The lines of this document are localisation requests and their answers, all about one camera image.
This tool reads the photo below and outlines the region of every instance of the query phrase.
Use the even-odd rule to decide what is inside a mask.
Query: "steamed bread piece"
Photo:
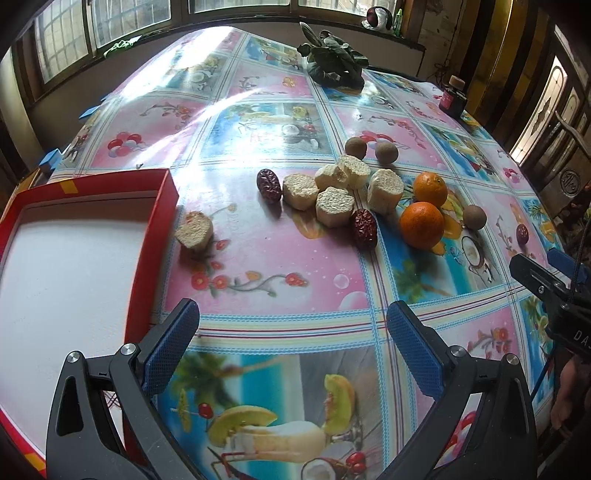
[[[369,181],[368,205],[374,212],[387,215],[398,205],[404,182],[392,170],[380,168]]]
[[[369,167],[358,158],[351,155],[341,155],[337,165],[347,174],[347,186],[353,190],[363,188],[371,173]]]
[[[354,198],[344,189],[328,187],[318,194],[316,218],[328,228],[345,226],[353,213]]]
[[[335,163],[325,165],[314,175],[314,181],[321,192],[328,187],[346,189],[348,180],[347,174]]]
[[[283,179],[283,198],[296,210],[307,210],[316,203],[318,187],[313,177],[292,173]]]
[[[187,214],[187,221],[177,228],[174,236],[184,247],[200,253],[213,236],[212,221],[203,212],[190,212]]]

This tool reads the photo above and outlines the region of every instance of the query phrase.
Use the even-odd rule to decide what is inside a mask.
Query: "printed flower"
[[[290,287],[305,287],[308,282],[301,278],[297,273],[290,273],[285,276],[285,283]]]
[[[230,240],[228,238],[224,239],[224,240],[220,240],[216,242],[216,250],[224,250],[228,244],[230,243]]]
[[[503,173],[505,174],[505,177],[510,179],[510,181],[512,181],[513,183],[519,183],[521,179],[519,173],[516,172],[513,168],[503,168]]]
[[[209,286],[208,276],[203,272],[193,274],[191,277],[191,286],[195,290],[205,290]]]
[[[262,275],[259,272],[249,270],[248,272],[246,272],[246,277],[249,281],[256,281],[260,280],[262,278]]]
[[[218,275],[217,277],[215,277],[212,280],[212,285],[218,290],[223,290],[224,288],[226,288],[228,286],[229,282],[230,282],[230,279],[227,276]]]

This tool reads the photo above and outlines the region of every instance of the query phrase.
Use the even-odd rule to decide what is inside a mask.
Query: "blue gripper pad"
[[[576,260],[569,257],[564,252],[561,252],[557,248],[551,248],[547,253],[548,263],[552,265],[556,270],[561,271],[568,278],[573,278],[574,264]],[[577,274],[577,284],[586,284],[589,281],[589,270],[583,264],[579,267],[579,273]]]
[[[142,390],[148,397],[164,392],[181,357],[199,327],[199,307],[193,300],[182,299],[168,317],[154,326],[139,344],[148,354],[144,363]]]
[[[423,395],[437,401],[444,389],[445,342],[403,301],[390,305],[386,325]]]

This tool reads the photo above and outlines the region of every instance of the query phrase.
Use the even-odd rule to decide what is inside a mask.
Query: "plastic tablecloth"
[[[183,297],[199,304],[200,329],[155,402],[211,479],[231,478],[231,468],[259,480],[376,478],[432,404],[387,334],[394,300],[474,356],[515,353],[530,387],[551,350],[541,304],[508,264],[523,252],[548,267],[546,251],[561,246],[510,156],[467,113],[457,122],[440,111],[441,91],[429,83],[366,70],[361,94],[322,88],[305,62],[231,27],[187,34],[108,96],[51,178],[168,167],[177,225],[194,210],[212,219],[199,259],[171,233],[152,318]],[[375,146],[396,143],[392,168],[406,184],[398,214],[416,175],[444,178],[437,254],[407,247],[396,215],[377,216],[378,246],[361,253],[347,229],[324,228],[313,209],[262,201],[260,168],[280,179],[314,174],[352,136],[368,143],[374,171]],[[353,194],[366,206],[365,191]],[[488,216],[479,232],[462,227],[472,203]],[[524,248],[520,223],[530,233]],[[534,399],[539,422],[551,390],[548,375]],[[477,403],[473,395],[442,462],[459,451]]]

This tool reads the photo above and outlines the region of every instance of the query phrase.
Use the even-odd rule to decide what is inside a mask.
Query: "yellow tape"
[[[25,455],[25,458],[38,472],[45,469],[45,462],[36,453],[28,453]]]
[[[60,185],[64,193],[78,193],[74,180],[62,180]]]

